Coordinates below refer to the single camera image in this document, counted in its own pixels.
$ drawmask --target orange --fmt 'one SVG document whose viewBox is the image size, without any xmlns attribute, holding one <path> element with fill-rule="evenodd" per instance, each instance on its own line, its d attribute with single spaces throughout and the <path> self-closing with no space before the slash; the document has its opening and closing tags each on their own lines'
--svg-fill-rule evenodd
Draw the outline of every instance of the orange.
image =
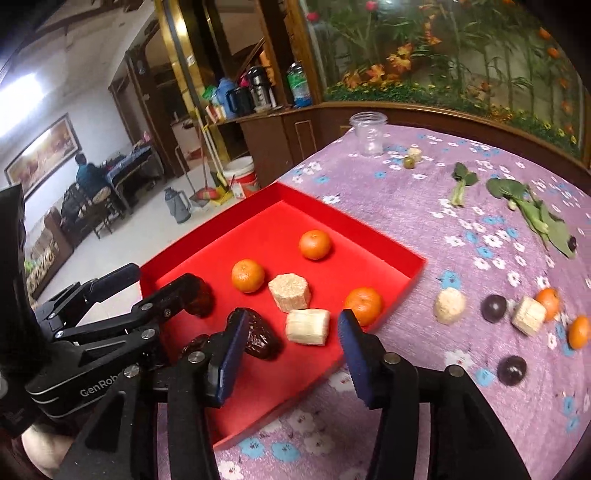
<svg viewBox="0 0 591 480">
<path fill-rule="evenodd" d="M 541 303 L 546 309 L 546 322 L 549 322 L 560 311 L 560 297 L 558 292 L 553 288 L 545 288 L 540 290 L 535 296 L 535 300 Z"/>
<path fill-rule="evenodd" d="M 352 290 L 345 299 L 346 309 L 353 310 L 357 321 L 362 327 L 370 325 L 382 312 L 382 297 L 371 287 Z"/>
<path fill-rule="evenodd" d="M 569 345 L 572 349 L 578 350 L 587 345 L 589 333 L 591 333 L 589 319 L 583 315 L 576 317 L 569 327 Z"/>
<path fill-rule="evenodd" d="M 232 267 L 232 285 L 242 293 L 253 293 L 265 281 L 265 271 L 254 260 L 240 260 Z"/>
<path fill-rule="evenodd" d="M 332 242 L 326 232 L 310 230 L 300 238 L 300 252 L 310 260 L 320 260 L 330 252 Z"/>
</svg>

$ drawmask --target aquarium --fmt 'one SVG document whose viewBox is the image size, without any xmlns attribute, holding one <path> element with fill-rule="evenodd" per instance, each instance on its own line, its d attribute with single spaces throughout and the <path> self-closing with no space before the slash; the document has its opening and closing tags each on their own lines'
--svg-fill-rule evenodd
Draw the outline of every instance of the aquarium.
<svg viewBox="0 0 591 480">
<path fill-rule="evenodd" d="M 300 0 L 324 100 L 453 109 L 580 158 L 585 90 L 513 0 Z"/>
</svg>

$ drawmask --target person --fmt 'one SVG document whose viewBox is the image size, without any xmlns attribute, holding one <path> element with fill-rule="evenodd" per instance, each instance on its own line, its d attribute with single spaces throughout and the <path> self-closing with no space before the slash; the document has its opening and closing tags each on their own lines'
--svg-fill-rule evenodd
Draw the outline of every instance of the person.
<svg viewBox="0 0 591 480">
<path fill-rule="evenodd" d="M 113 191 L 113 187 L 107 182 L 103 172 L 93 163 L 88 163 L 83 153 L 76 154 L 76 163 L 78 163 L 78 172 L 76 173 L 76 182 L 86 195 L 92 200 L 97 193 L 107 187 L 111 191 L 112 200 L 121 212 L 125 211 L 123 202 Z"/>
</svg>

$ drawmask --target white bucket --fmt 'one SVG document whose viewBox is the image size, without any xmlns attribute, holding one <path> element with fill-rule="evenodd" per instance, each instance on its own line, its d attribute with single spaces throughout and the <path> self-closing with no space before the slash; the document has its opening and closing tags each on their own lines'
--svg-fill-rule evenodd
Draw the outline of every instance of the white bucket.
<svg viewBox="0 0 591 480">
<path fill-rule="evenodd" d="M 223 176 L 237 199 L 247 198 L 261 189 L 256 179 L 252 157 L 240 157 L 224 166 Z"/>
</svg>

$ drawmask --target clear plastic cup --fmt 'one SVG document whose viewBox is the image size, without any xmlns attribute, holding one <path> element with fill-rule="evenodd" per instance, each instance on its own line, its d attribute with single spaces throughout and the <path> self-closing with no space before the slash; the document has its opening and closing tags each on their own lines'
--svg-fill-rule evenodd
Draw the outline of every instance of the clear plastic cup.
<svg viewBox="0 0 591 480">
<path fill-rule="evenodd" d="M 379 157 L 384 153 L 384 125 L 388 118 L 379 112 L 359 112 L 349 118 L 359 143 L 359 153 Z"/>
</svg>

